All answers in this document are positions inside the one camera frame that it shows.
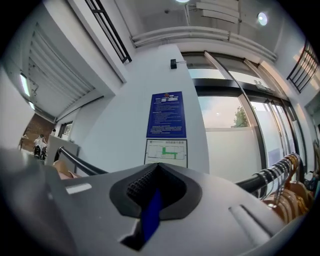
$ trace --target ceiling light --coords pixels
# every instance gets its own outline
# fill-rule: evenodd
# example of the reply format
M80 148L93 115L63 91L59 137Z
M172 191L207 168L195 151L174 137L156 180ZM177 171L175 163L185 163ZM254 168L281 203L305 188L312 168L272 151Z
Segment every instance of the ceiling light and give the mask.
M30 97L30 92L29 92L29 88L28 88L28 84L27 84L27 78L22 73L20 74L20 80L22 83L24 93Z
M29 101L29 105L33 110L35 110L35 105L32 102Z
M267 15L264 14L263 12L260 12L258 14L258 22L260 23L260 25L265 26L268 23L268 18Z

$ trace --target informational notice board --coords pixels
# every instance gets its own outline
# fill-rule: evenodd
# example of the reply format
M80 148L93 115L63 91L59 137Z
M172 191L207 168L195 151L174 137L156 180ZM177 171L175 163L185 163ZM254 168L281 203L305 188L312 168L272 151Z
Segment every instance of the informational notice board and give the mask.
M147 139L144 164L166 163L188 167L186 139Z
M186 138L184 102L181 91L153 94L147 138Z

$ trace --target brick wall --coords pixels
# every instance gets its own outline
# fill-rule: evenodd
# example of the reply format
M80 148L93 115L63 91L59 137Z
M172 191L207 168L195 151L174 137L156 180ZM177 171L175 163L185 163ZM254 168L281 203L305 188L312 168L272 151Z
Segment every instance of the brick wall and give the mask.
M54 126L55 125L53 123L43 119L37 114L34 114L25 130L25 135L27 135L29 139L23 140L22 149L32 152L35 146L34 141L40 134L44 135L44 139L48 143L49 135Z

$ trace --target fluorescent light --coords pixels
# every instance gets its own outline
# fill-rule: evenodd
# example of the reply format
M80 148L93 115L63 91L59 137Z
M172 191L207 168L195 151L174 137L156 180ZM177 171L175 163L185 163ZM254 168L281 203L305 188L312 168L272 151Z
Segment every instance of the fluorescent light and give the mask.
M32 102L29 101L29 105L33 110L35 110L35 105Z
M265 26L268 23L268 18L267 15L263 12L260 12L258 14L258 22L260 23L260 25Z
M20 79L21 79L21 83L22 83L22 87L23 87L24 93L30 97L30 92L29 92L29 88L28 88L28 84L27 84L27 78L21 73L20 74Z

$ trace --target blue sign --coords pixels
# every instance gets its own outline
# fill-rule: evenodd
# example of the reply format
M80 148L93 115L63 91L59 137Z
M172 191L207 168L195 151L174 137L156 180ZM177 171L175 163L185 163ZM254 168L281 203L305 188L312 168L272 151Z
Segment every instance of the blue sign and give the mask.
M186 120L182 92L153 94L147 138L186 138Z

